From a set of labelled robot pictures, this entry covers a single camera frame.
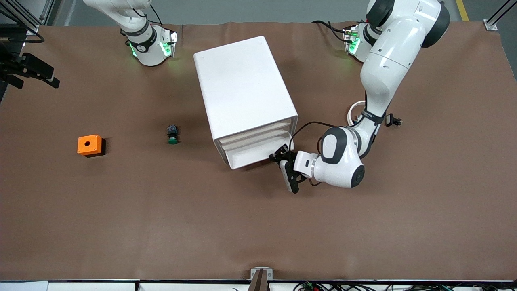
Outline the white plastic drawer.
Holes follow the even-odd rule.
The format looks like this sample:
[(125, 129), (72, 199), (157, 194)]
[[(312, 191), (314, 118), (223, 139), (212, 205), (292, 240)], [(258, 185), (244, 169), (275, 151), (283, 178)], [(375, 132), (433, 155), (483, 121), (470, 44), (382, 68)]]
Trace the white plastic drawer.
[(243, 131), (228, 137), (220, 138), (219, 143), (223, 148), (242, 147), (260, 141), (268, 140), (273, 137), (289, 134), (291, 129), (291, 119), (268, 124), (256, 129)]
[(227, 144), (222, 147), (225, 151), (231, 169), (238, 169), (263, 160), (289, 142), (290, 138), (280, 137), (264, 140), (248, 145)]
[(244, 147), (255, 146), (261, 142), (270, 142), (278, 137), (289, 136), (288, 127), (259, 128), (220, 138), (219, 143), (225, 151), (242, 149)]

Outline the left arm silver base panel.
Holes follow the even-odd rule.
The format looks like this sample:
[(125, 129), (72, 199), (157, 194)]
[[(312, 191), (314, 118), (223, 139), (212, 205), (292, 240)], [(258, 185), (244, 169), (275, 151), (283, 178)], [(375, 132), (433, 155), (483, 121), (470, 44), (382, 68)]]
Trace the left arm silver base panel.
[(343, 39), (345, 40), (344, 46), (349, 55), (356, 55), (359, 52), (361, 44), (363, 43), (364, 27), (365, 24), (360, 23), (343, 28), (342, 34)]

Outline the right arm silver base panel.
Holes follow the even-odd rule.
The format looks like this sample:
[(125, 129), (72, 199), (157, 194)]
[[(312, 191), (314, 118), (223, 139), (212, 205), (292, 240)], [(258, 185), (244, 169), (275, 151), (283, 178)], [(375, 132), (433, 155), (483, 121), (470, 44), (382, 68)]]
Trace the right arm silver base panel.
[(174, 58), (178, 33), (168, 28), (161, 28), (161, 48), (164, 56)]

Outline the white plastic drawer cabinet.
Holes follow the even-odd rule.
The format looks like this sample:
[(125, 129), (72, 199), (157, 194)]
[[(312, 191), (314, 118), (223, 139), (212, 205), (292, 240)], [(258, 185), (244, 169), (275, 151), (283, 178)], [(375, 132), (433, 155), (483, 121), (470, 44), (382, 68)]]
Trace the white plastic drawer cabinet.
[(196, 52), (193, 58), (212, 139), (225, 164), (220, 138), (289, 118), (285, 137), (291, 140), (298, 113), (263, 36)]

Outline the orange box with hole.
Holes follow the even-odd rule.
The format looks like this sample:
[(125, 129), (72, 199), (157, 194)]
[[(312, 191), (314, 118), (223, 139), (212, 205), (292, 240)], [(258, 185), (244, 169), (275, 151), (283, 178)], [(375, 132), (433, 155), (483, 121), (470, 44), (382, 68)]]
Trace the orange box with hole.
[(84, 157), (105, 155), (105, 140), (99, 135), (87, 135), (78, 138), (76, 153)]

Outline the brown table mat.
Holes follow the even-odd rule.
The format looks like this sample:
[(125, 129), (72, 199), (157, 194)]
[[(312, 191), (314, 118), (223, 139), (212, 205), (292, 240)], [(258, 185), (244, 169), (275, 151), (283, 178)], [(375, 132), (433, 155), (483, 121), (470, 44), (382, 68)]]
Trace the brown table mat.
[[(0, 280), (517, 279), (517, 81), (502, 38), (453, 22), (420, 51), (353, 189), (276, 164), (231, 170), (193, 54), (264, 36), (299, 123), (345, 124), (360, 63), (314, 23), (172, 25), (176, 58), (142, 66), (115, 27), (41, 27), (29, 79), (0, 103)], [(169, 144), (167, 127), (179, 129)], [(76, 153), (99, 135), (105, 155)]]

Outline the aluminium frame profile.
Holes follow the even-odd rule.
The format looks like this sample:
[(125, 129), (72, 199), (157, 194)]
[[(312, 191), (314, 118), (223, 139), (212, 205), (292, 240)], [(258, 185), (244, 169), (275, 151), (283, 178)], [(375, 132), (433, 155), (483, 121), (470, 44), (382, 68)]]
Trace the aluminium frame profile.
[(511, 11), (513, 7), (517, 5), (517, 0), (506, 0), (502, 6), (500, 6), (493, 15), (488, 19), (484, 19), (484, 26), (487, 31), (497, 31), (497, 24), (502, 18)]
[(0, 0), (0, 24), (17, 24), (35, 35), (41, 25), (40, 20), (23, 5), (22, 0)]
[(53, 7), (56, 3), (56, 0), (44, 0), (44, 6), (41, 10), (41, 14), (39, 16), (39, 20), (43, 25), (48, 25), (50, 22), (50, 15), (53, 11)]

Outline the white table edge rail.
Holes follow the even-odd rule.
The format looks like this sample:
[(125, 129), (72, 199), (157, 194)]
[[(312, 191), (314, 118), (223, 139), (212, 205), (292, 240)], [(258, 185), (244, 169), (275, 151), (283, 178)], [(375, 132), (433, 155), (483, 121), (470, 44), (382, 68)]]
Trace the white table edge rail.
[[(46, 280), (0, 282), (0, 291), (247, 291), (248, 283), (150, 283), (150, 282), (50, 282)], [(517, 291), (495, 286), (347, 285), (341, 283), (269, 283), (270, 291)]]

